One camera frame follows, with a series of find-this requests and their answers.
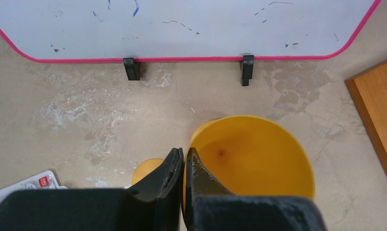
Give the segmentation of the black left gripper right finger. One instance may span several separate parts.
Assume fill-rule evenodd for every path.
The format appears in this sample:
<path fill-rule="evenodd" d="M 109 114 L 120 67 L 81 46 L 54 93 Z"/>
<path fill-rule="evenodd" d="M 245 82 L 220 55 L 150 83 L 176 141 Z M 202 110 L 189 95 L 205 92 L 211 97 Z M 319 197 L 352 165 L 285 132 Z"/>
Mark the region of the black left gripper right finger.
<path fill-rule="evenodd" d="M 203 165 L 196 148 L 185 161 L 183 218 L 189 231 L 325 231 L 316 204 L 302 196 L 241 196 Z"/>

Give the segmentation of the gold wire wine glass rack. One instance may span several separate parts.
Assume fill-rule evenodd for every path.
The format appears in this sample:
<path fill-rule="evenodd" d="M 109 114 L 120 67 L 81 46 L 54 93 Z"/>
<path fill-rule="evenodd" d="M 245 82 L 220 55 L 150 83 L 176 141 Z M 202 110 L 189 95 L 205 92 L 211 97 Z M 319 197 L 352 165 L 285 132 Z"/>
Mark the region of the gold wire wine glass rack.
<path fill-rule="evenodd" d="M 387 59 L 345 84 L 387 177 Z"/>

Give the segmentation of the white plastic packaged item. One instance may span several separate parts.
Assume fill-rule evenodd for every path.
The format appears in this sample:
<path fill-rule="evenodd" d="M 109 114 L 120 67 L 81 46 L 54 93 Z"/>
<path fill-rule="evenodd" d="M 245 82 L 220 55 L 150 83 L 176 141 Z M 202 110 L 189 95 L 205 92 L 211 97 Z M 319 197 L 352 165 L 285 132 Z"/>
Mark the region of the white plastic packaged item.
<path fill-rule="evenodd" d="M 44 190 L 44 189 L 67 189 L 58 184 L 57 178 L 50 170 L 44 171 L 23 181 L 0 189 L 0 203 L 12 192 L 19 190 Z"/>

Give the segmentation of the yellow wine glass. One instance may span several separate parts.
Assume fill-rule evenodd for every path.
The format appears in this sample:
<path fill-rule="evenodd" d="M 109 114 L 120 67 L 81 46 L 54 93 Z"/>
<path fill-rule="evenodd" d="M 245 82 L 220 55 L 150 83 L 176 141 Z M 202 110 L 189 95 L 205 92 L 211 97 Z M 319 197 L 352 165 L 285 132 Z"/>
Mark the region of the yellow wine glass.
<path fill-rule="evenodd" d="M 272 120 L 234 115 L 206 122 L 192 134 L 204 167 L 237 195 L 315 197 L 309 158 L 299 141 Z"/>

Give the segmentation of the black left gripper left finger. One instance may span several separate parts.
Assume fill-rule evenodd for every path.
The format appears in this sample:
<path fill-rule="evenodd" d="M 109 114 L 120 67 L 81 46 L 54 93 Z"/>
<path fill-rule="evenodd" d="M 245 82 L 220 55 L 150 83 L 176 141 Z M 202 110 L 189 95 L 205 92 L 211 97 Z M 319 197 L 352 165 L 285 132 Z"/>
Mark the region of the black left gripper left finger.
<path fill-rule="evenodd" d="M 177 231 L 183 170 L 173 148 L 126 189 L 16 191 L 0 203 L 0 231 Z"/>

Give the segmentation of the red framed whiteboard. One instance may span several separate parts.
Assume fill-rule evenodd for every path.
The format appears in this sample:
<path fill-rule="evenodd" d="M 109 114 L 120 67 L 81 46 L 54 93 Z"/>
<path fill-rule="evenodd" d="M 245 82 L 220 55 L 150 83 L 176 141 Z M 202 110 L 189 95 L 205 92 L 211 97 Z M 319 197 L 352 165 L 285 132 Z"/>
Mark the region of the red framed whiteboard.
<path fill-rule="evenodd" d="M 328 59 L 377 0 L 0 0 L 0 35 L 39 63 Z"/>

